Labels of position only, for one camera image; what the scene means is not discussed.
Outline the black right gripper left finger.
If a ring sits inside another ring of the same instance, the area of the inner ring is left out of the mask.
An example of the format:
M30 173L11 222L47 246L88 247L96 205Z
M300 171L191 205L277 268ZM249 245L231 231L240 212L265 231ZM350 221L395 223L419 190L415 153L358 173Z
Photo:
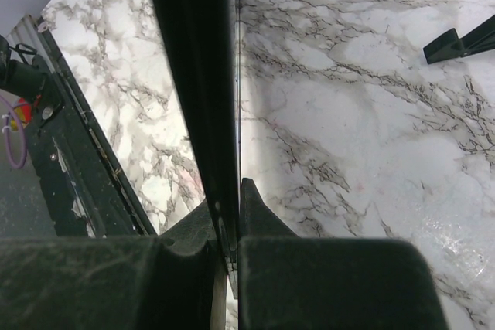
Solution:
M222 329L226 290L206 205L160 236L1 242L3 329Z

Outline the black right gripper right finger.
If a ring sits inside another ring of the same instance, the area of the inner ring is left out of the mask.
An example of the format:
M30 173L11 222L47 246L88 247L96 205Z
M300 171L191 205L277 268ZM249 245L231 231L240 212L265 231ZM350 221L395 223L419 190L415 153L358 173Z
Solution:
M304 238L241 183L242 329L445 329L425 258L394 239Z

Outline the white dry-erase whiteboard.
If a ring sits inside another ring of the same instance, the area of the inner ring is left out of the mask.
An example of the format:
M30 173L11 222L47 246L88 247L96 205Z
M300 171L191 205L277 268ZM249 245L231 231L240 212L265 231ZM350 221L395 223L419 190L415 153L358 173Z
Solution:
M235 0L152 2L224 264L236 287Z

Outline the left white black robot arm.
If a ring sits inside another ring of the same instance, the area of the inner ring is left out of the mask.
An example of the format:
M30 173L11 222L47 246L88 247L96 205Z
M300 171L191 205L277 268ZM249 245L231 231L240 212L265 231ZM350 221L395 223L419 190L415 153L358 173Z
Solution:
M56 82L38 51L25 44L10 46L1 36L1 90L21 97L43 121L62 108L63 100Z

